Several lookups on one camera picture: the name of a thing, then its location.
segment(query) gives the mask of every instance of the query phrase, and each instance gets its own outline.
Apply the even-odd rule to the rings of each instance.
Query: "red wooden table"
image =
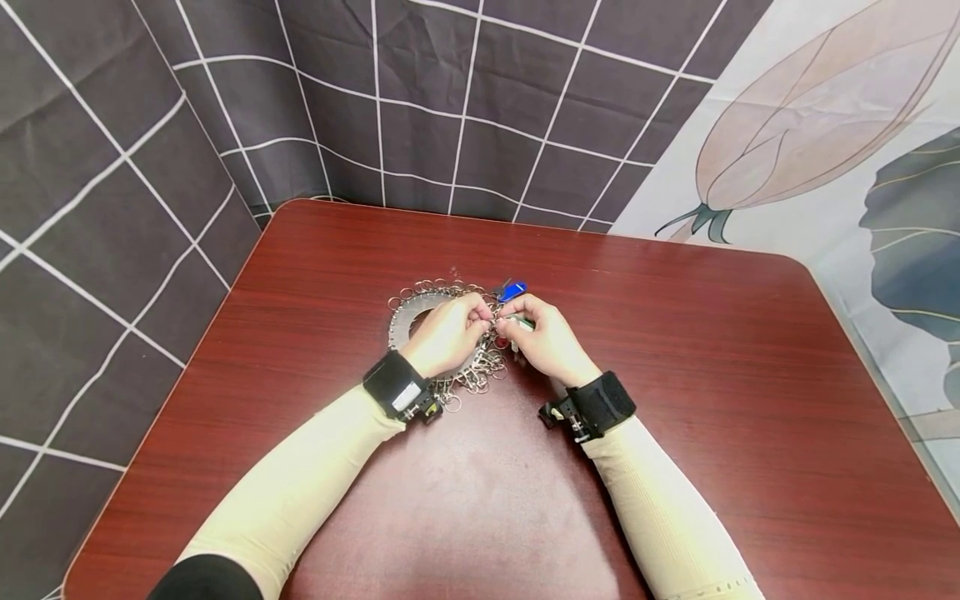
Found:
[[[798,263],[302,201],[270,223],[66,597],[144,597],[243,473],[380,357],[400,288],[507,276],[620,375],[768,599],[960,596],[960,530]],[[381,447],[286,597],[642,597],[592,465],[537,418],[548,397],[511,366]]]

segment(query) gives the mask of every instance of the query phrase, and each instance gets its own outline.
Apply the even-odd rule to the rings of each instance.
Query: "black wrist cuff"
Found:
[[[418,406],[429,382],[407,359],[390,350],[363,376],[363,387],[391,419],[409,420],[404,413]]]
[[[636,412],[636,405],[611,371],[581,388],[567,388],[566,392],[563,400],[545,404],[540,418],[547,428],[552,428],[557,420],[568,421],[578,443],[602,438]]]

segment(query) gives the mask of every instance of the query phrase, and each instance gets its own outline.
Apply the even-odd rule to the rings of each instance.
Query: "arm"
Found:
[[[490,328],[476,294],[444,304],[400,350],[424,378],[460,365]],[[373,452],[405,429],[362,385],[313,416],[233,487],[151,600],[276,600],[287,576]]]
[[[577,342],[564,316],[532,295],[508,302],[497,330],[527,360],[567,388],[602,374]],[[647,584],[658,599],[762,600],[763,594],[727,530],[706,500],[636,417],[583,444],[613,500],[620,526]]]

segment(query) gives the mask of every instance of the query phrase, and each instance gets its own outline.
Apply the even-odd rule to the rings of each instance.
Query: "beige arm sleeve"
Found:
[[[287,575],[381,443],[403,431],[357,386],[257,463],[213,510],[177,562],[198,554],[243,566],[264,600]]]
[[[720,519],[639,419],[583,448],[657,600],[762,600]]]

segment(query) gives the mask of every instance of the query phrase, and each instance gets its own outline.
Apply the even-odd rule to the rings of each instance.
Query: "hand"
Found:
[[[528,331],[519,323],[502,318],[508,315],[533,321],[536,328]],[[556,306],[533,294],[525,294],[504,304],[500,317],[496,321],[497,332],[516,342],[538,371],[556,377],[567,388],[583,387],[602,374],[581,348]]]
[[[445,302],[427,315],[400,355],[429,379],[459,367],[490,330],[493,313],[479,294]]]

